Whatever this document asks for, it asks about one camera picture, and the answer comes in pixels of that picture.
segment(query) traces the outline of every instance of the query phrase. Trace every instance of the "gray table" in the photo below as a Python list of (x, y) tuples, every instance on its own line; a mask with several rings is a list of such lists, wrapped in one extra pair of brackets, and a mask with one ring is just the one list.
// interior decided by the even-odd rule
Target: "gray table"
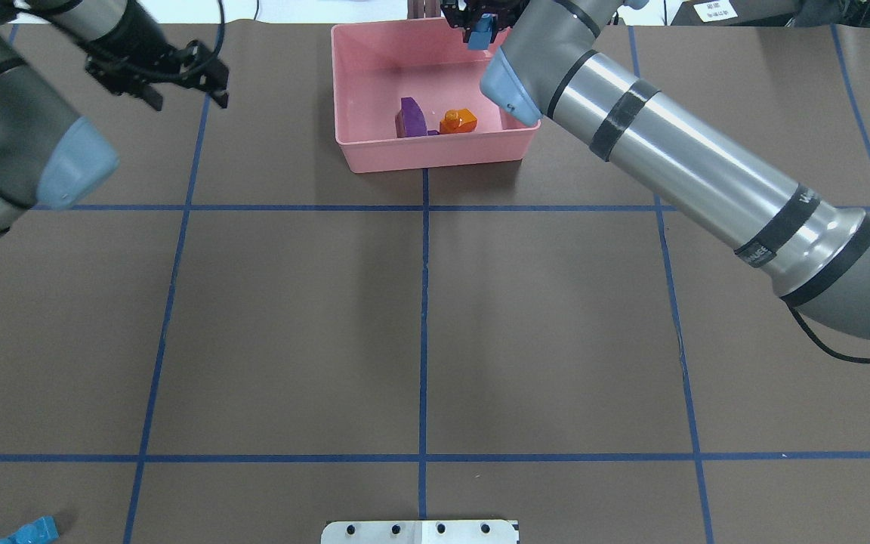
[[(643, 77), (870, 209), (870, 30), (635, 42)], [(52, 514), (63, 543), (314, 543), (421, 515), (870, 541), (870, 368), (559, 128), (521, 164), (353, 175), (327, 26), (231, 23), (228, 110), (107, 96), (49, 28), (15, 46), (123, 165), (0, 241), (0, 536)], [(624, 28), (598, 46), (633, 61)]]

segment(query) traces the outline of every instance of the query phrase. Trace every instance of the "blue toy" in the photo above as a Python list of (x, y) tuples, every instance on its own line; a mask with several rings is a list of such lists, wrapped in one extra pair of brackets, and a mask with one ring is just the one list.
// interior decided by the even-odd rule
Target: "blue toy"
[(56, 522), (52, 516), (44, 516), (31, 524), (24, 524), (8, 538), (0, 539), (0, 544), (49, 544), (57, 538)]

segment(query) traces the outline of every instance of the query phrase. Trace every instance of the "white label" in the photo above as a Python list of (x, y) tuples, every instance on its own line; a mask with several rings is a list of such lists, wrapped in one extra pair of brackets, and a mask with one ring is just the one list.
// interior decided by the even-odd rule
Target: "white label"
[(694, 4), (693, 9), (697, 10), (700, 15), (700, 20), (711, 22), (715, 20), (729, 20), (736, 17), (734, 6), (731, 5), (731, 0), (711, 0), (703, 4)]

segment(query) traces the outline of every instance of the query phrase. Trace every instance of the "black cable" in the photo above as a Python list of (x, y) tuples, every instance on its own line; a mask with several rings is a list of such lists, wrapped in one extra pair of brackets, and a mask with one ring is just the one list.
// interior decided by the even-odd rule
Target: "black cable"
[(814, 345), (817, 345), (818, 348), (821, 348), (821, 351), (824, 351), (825, 354), (831, 355), (835, 359), (848, 361), (849, 363), (870, 365), (870, 357), (853, 357), (850, 355), (839, 354), (834, 349), (829, 348), (828, 345), (825, 345), (825, 343), (822, 342), (820, 338), (818, 338), (818, 335), (814, 334), (814, 331), (811, 330), (810, 326), (808, 326), (807, 321), (804, 320), (804, 317), (802, 317), (797, 310), (791, 308), (790, 306), (788, 306), (788, 310), (791, 312), (791, 315), (794, 316), (794, 320), (797, 321), (797, 326), (799, 326), (801, 330), (804, 331), (804, 334), (807, 334), (807, 337), (811, 338), (811, 341), (814, 343)]
[[(49, 21), (53, 26), (58, 28), (63, 34), (66, 34), (76, 44), (79, 44), (80, 48), (86, 50), (90, 55), (96, 55), (102, 57), (104, 61), (113, 63), (114, 68), (124, 69), (128, 72), (136, 73), (136, 75), (143, 76), (145, 79), (149, 79), (151, 83), (176, 83), (182, 82), (184, 79), (190, 76), (196, 76), (197, 73), (201, 73), (207, 69), (207, 66), (210, 66), (211, 62), (217, 60), (218, 56), (221, 55), (221, 48), (224, 47), (224, 27), (227, 26), (227, 14), (224, 13), (224, 0), (217, 0), (217, 7), (221, 11), (221, 21), (220, 24), (217, 25), (217, 41), (214, 43), (214, 52), (211, 52), (207, 58), (203, 59), (203, 61), (196, 65), (192, 66), (187, 71), (183, 71), (180, 73), (165, 73), (165, 72), (156, 72), (155, 70), (148, 70), (143, 68), (142, 66), (136, 66), (128, 61), (125, 61), (121, 58), (118, 58), (113, 53), (107, 51), (105, 48), (102, 48), (99, 45), (91, 44), (90, 42), (83, 42), (82, 39), (79, 38), (78, 35), (75, 34), (69, 28), (66, 28), (62, 24), (59, 24), (55, 21)], [(18, 9), (21, 13), (35, 15), (35, 17), (40, 17), (35, 13), (35, 11), (27, 10), (27, 9)]]

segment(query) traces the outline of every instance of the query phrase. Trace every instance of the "blue joint cap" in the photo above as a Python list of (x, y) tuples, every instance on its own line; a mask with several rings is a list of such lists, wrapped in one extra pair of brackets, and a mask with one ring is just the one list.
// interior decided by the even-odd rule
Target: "blue joint cap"
[(116, 150), (89, 119), (80, 117), (52, 150), (35, 197), (53, 209), (68, 208), (106, 181), (118, 165)]
[(476, 27), (469, 34), (469, 49), (471, 51), (485, 51), (492, 42), (492, 29), (495, 27), (495, 15), (483, 14), (476, 21)]
[(56, 522), (51, 516), (45, 516), (31, 524), (24, 524), (8, 538), (1, 538), (0, 544), (49, 544), (57, 538), (59, 531), (56, 530)]
[(512, 117), (527, 127), (532, 127), (542, 118), (542, 112), (532, 102), (529, 91), (522, 86), (519, 76), (505, 59), (505, 52), (499, 48), (479, 84), (483, 95), (507, 111)]

